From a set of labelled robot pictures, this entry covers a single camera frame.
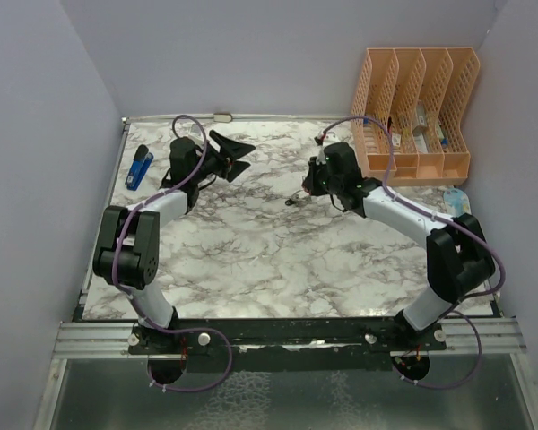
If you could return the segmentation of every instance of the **white marble surface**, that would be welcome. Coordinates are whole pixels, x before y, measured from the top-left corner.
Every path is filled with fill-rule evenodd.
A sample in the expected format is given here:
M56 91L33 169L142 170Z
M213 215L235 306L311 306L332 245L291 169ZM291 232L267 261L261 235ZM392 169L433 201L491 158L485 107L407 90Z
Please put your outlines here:
M205 124L206 129L212 123ZM393 315L425 287L426 254L385 225L342 214L318 197L296 206L313 137L325 122L233 122L214 129L252 143L252 167L233 184L218 180L201 192L191 213L161 230L164 294L182 317L307 317ZM132 124L112 203L154 194L169 167L170 123ZM189 123L179 134L191 132ZM329 134L351 142L348 125ZM155 156L137 192L124 181L141 143ZM399 192L444 211L444 188ZM468 314L491 314L487 299L463 304ZM84 319L135 318L127 299L93 277Z

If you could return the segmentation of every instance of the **white wall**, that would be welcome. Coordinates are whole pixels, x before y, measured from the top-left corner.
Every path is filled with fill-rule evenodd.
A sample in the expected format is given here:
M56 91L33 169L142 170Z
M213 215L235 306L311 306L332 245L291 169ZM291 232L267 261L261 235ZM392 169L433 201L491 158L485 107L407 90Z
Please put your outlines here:
M127 116L347 113L366 47L478 47L496 15L494 0L62 4Z
M0 2L0 430L31 428L120 115L57 0Z
M466 189L507 266L502 302L518 316L538 376L538 0L508 0L479 55Z

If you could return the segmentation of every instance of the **purple cable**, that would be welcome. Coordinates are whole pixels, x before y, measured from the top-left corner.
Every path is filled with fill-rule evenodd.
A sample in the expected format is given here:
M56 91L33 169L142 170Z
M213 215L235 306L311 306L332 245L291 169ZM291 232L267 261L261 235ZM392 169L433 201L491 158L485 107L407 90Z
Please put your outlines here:
M447 385L434 385L432 383L420 383L419 381L413 381L412 379L409 379L406 376L404 376L403 374L401 374L399 372L399 370L396 367L393 366L393 370L395 372L397 372L400 375L401 379L403 381L405 381L406 383L410 383L412 385L415 385L415 386L421 387L421 388L427 388L429 390L439 390L439 391L453 390L454 388L458 388L461 385L464 385L465 383L469 382L471 379L474 378L474 376L478 372L478 369L480 368L480 366L482 364L482 341L481 341L481 336L480 336L480 334L478 334L478 330L476 330L476 326L474 325L474 322L470 321L470 319L466 315L461 314L458 311L451 311L451 312L455 313L455 314L459 314L460 316L462 316L466 320L468 325L470 325L470 327L474 331L474 337L476 338L476 344L478 346L478 356L476 357L476 363L474 364L473 369L468 373L467 376L465 376L463 379L461 379L459 381L456 381L455 383L450 383L450 384L447 384Z
M124 223L124 226L122 227L122 231L121 231L121 233L119 235L119 238L117 240L116 253L114 255L114 261L113 261L112 266L111 266L111 278L112 278L112 281L113 281L114 285L116 286L117 289L119 289L120 291L126 293L128 295L128 297L132 297L132 289L129 288L129 287L123 286L123 285L121 285L119 283L119 280L117 279L117 263L119 261L119 254L122 251L122 246L124 244L124 239L126 238L126 235L127 235L127 229L129 228L129 225L131 224L132 219L134 218L135 214L141 208L146 206L147 204L155 202L156 200L160 199L161 197L163 197L165 195L168 195L168 194L171 194L171 193L177 191L183 185L185 185L188 181L191 180L192 177L194 177L197 174L197 172L199 171L199 168L204 164L204 161L205 161L205 153L207 152L208 141L207 141L207 133L205 132L204 127L201 125L201 123L199 123L199 121L197 121L192 116L178 115L178 116L175 117L175 119L171 123L171 129L173 130L173 133L175 134L176 137L179 137L178 133L176 132L176 122L178 120L180 120L180 119L189 119L190 121L193 121L194 123L197 124L197 126L199 127L199 131L202 133L202 135L204 137L204 149L203 149L203 152L201 154L201 157L199 158L199 160L197 161L197 164L195 165L195 168L191 171L191 173L189 175L187 175L187 177L184 180L182 180L181 182L175 184L169 190L157 193L157 194L153 195L152 197L150 197L149 199L147 199L146 201L144 201L142 203L139 203L138 205L136 205L129 212L129 215L126 218L126 222ZM132 300L132 307L137 312L137 314L140 316L140 318L145 323L152 326L153 329L155 329L155 330L157 330L157 331L159 331L161 333L164 333L164 334L187 334L187 333L193 333L195 331L206 331L206 332L216 334L217 336L219 336L223 340L225 345L227 345L227 350L228 350L228 354L229 354L228 364L227 364L227 367L225 368L225 371L223 372L223 374L221 375L221 377L217 381L215 381L213 383L209 383L207 385L204 385L203 387L197 387L197 388L176 388L176 387L171 387L171 386L168 386L168 385L160 385L160 384L156 383L157 386L159 386L162 389L168 390L168 391L200 392L200 391L210 390L211 388L213 388L213 387L219 385L220 383L222 383L229 376L231 366L233 364L233 352L231 351L231 343L230 343L229 339L227 339L227 336L225 336L223 333L221 333L218 330L210 329L210 328L201 328L201 329L195 328L195 329L183 329L183 330L168 330L168 329L164 329L163 327L159 326L156 322L151 320L147 315L145 315L143 313L143 310L139 307L139 305L135 301L135 298L133 298L131 300Z
M421 208L417 207L416 205L414 205L414 204L412 204L410 202L407 202L406 200L403 200L403 199L399 198L397 195L395 195L395 193L393 193L390 190L390 188L386 184L388 182L388 176L390 175L391 166L393 165L393 161L395 159L395 149L393 148L393 140L391 138L391 133L388 132L388 130L385 128L385 126L380 121L378 121L376 118L373 118L371 116L364 116L364 115L347 116L347 117L345 117L343 119L340 119L338 121L335 121L334 123L329 125L325 130L323 130L322 135L319 136L319 137L322 138L322 139L325 139L326 134L332 128L338 126L341 123L344 123L346 121L351 121L351 120L354 120L354 119L366 119L366 120L370 121L371 123L373 123L374 125L379 127L383 131L383 133L386 135L386 138L388 139L388 153L389 153L388 165L386 166L385 174L383 176L383 184L382 184L383 190L385 190L385 194L388 195L391 199L394 199L397 202L401 203L404 207L406 207L406 208L408 208L408 209L410 209L412 211L415 211L415 212L419 213L422 216L433 218L433 214L431 212L425 211L424 209L421 209ZM438 215L434 216L434 219L436 221L442 222L442 223L444 223L444 224L446 224L448 226L451 226L452 228L455 228L456 230L460 231L461 233L464 233L465 235L469 236L472 240L474 240L477 244L482 246L486 251L488 251L490 253L490 255L492 255L492 258L494 258L494 260L496 261L496 264L499 266L499 272L500 272L499 283L496 285L496 287L491 288L488 291L483 291L483 292L480 292L480 293L472 293L472 294L468 294L468 295L466 295L464 297L461 297L456 303L452 304L439 317L439 319L441 319L441 318L444 318L445 316L447 316L448 314L450 314L451 312L454 312L454 313L459 314L460 316L462 316L470 324L470 326L474 330L474 336L476 337L476 343L478 344L478 356L476 358L476 363L474 364L473 370L471 370L470 373L464 379L462 379L460 381L457 381L455 383L450 383L450 384L446 384L446 385L432 385L432 384L428 384L428 383L419 383L419 382L415 382L415 381L412 381L410 379L407 379L407 378L405 378L403 376L403 379L406 382L412 383L412 384L414 384L414 385L416 385L418 387L421 387L421 388L428 388L428 389L431 389L431 390L451 390L451 389L457 388L457 387L463 385L464 383L467 383L471 379L473 379L474 375L476 374L476 372L480 368L481 362L482 362L482 342L481 342L481 337L478 334L478 330L476 329L476 326L473 324L472 321L470 321L470 319L467 316L465 316L464 314L461 314L458 311L455 311L454 309L458 305L460 305L461 302L465 301L467 298L487 296L489 294L494 294L494 293L498 292L502 288L502 286L504 285L504 282L506 280L506 270L504 268L504 264L500 260L500 257L496 253L496 251L494 251L490 247L490 245L488 245L484 240L482 240L481 238L476 236L472 231L467 230L466 228L456 224L454 221L452 221L450 219L442 218L442 217L439 217Z

